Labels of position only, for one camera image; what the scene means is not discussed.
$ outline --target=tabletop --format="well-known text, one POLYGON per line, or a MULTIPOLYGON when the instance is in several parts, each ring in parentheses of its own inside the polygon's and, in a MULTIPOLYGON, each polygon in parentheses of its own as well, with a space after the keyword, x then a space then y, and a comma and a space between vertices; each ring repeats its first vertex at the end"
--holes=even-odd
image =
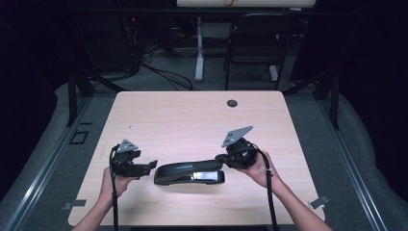
MULTIPOLYGON (((102 172, 112 147, 128 140, 139 146, 135 164, 213 160, 229 131, 253 126, 244 137, 267 151, 282 179, 305 204, 318 198, 315 185, 279 91, 125 91, 117 95, 74 207, 75 225, 99 194, 102 172), (236 107, 227 102, 234 100, 236 107)), ((224 166, 225 183, 158 186, 150 175, 132 182, 118 199, 119 225, 265 225, 271 224, 267 190, 224 166)), ((293 223, 274 196, 279 224, 293 223)), ((314 212, 324 219, 321 208, 314 212)), ((113 225, 110 211, 102 225, 113 225)))

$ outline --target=gray carpet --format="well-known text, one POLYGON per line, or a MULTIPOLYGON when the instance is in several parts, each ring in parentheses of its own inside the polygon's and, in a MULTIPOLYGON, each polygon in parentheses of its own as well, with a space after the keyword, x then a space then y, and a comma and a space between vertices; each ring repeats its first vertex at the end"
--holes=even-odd
MULTIPOLYGON (((158 52, 153 55, 152 66, 184 75, 192 80, 196 88, 201 90, 223 90, 224 72, 222 71, 222 48, 206 50, 204 80, 201 83, 193 81, 195 72, 195 55, 181 56, 177 53, 158 52)), ((292 64, 294 56, 288 58, 292 64)), ((285 68, 284 79, 280 90, 290 86, 290 65, 285 68)), ((260 72, 253 78, 267 78, 268 74, 260 72)), ((166 79, 142 67, 135 76, 116 81, 116 84, 127 90, 176 90, 166 79)), ((89 132, 84 144, 67 144, 62 149, 62 157, 46 182, 46 187, 36 201, 33 210, 27 214, 20 226, 22 230, 69 230, 67 223, 69 211, 63 210, 65 202, 76 198, 83 177, 87 170, 91 155, 102 132, 104 123, 114 102, 115 95, 106 87, 93 83, 97 93, 91 99, 83 115, 78 131, 89 132)), ((286 97, 293 124, 311 170, 319 195, 327 195, 331 201, 326 204, 324 212, 326 222, 334 230, 372 230, 370 220, 364 211, 355 188, 347 175, 341 149, 333 137, 330 124, 324 117, 321 102, 317 102, 310 94, 309 87, 295 96, 286 97)), ((16 183, 1 203, 1 226, 4 230, 18 205, 29 190, 44 162, 55 150, 60 137, 64 136, 68 116, 67 89, 62 86, 56 91, 59 105, 44 132, 38 147, 23 169, 16 183)), ((384 219, 388 230, 408 230, 408 205, 394 194, 384 177, 374 164, 374 152, 370 137, 364 124, 355 114, 348 102, 341 97, 339 122, 341 134, 350 151, 356 166, 371 192, 372 198, 384 219)), ((113 230, 112 227, 102 227, 101 230, 113 230)), ((168 228, 139 228, 137 230, 170 230, 168 228)), ((220 230, 216 227, 207 228, 173 228, 172 230, 220 230)), ((222 230, 265 230, 263 227, 235 227, 222 230)), ((281 230, 294 230, 292 225, 281 225, 281 230)))

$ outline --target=black cable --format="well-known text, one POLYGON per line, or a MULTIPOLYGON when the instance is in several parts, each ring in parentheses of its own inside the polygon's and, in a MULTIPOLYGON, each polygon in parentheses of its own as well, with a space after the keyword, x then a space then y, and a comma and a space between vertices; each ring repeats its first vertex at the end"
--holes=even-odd
POLYGON ((240 148, 240 149, 236 149, 232 152, 228 152, 228 154, 231 153, 236 153, 236 152, 243 152, 243 151, 253 151, 256 150, 259 153, 261 153, 262 158, 264 159, 264 163, 265 163, 265 167, 267 168, 267 190, 268 190, 268 204, 269 204, 269 211, 270 211, 270 217, 272 219, 272 228, 273 231, 279 231, 279 226, 277 224, 276 221, 276 214, 275 214, 275 207, 273 205, 273 197, 272 197, 272 169, 270 168, 269 165, 269 160, 267 155, 261 150, 259 149, 259 147, 257 145, 255 145, 254 143, 249 143, 250 145, 252 145, 253 147, 247 147, 247 148, 240 148))
POLYGON ((176 85, 178 85, 178 86, 180 86, 182 88, 185 88, 187 90, 199 90, 199 89, 195 88, 192 85, 192 82, 185 76, 182 76, 182 75, 179 75, 177 73, 173 73, 173 72, 170 72, 170 71, 167 71, 167 70, 161 70, 161 69, 158 69, 158 68, 153 67, 153 66, 148 65, 148 64, 141 64, 141 66, 144 66, 145 68, 147 68, 147 69, 153 71, 154 73, 162 76, 163 78, 165 78, 166 80, 171 82, 170 84, 172 84, 172 83, 176 84, 176 85), (180 80, 176 79, 175 77, 182 78, 186 83, 181 82, 180 80))
POLYGON ((273 198, 272 198, 272 176, 273 176, 272 169, 270 168, 267 155, 260 149, 258 149, 258 151, 261 153, 264 159, 264 162, 265 162, 265 166, 267 168, 268 202, 269 202, 270 217, 272 219, 272 228, 274 231, 279 231, 279 226, 276 221, 275 207, 273 206, 273 198))
POLYGON ((112 188, 113 188, 113 191, 112 191, 112 200, 113 201, 112 202, 113 202, 113 206, 114 206, 114 228, 115 228, 115 231, 119 230, 119 224, 118 224, 118 212, 117 212, 117 193, 116 193, 116 184, 115 184, 116 175, 112 171, 112 155, 113 155, 114 151, 117 151, 118 147, 119 147, 119 144, 112 148, 110 158, 109 158, 109 170, 111 172, 111 180, 112 180, 112 188))

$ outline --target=office chair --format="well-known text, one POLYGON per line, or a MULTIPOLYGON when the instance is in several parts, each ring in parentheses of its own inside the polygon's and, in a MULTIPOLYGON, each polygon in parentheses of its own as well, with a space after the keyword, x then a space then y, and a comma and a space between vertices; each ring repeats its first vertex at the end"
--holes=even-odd
POLYGON ((231 24, 224 61, 225 90, 230 81, 230 65, 278 65, 275 90, 278 89, 288 42, 296 30, 297 20, 289 14, 247 13, 231 24))

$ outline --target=black backdrop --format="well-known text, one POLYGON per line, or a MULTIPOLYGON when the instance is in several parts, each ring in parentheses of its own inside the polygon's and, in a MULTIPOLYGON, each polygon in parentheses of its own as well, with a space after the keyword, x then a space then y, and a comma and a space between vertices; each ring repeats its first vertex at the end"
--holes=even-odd
MULTIPOLYGON (((408 8, 402 1, 325 1, 318 11, 353 11, 362 21, 351 36, 358 41, 339 72, 340 92, 366 125, 377 167, 391 188, 408 201, 408 8)), ((293 68, 292 80, 328 68, 356 22, 312 20, 293 68)))

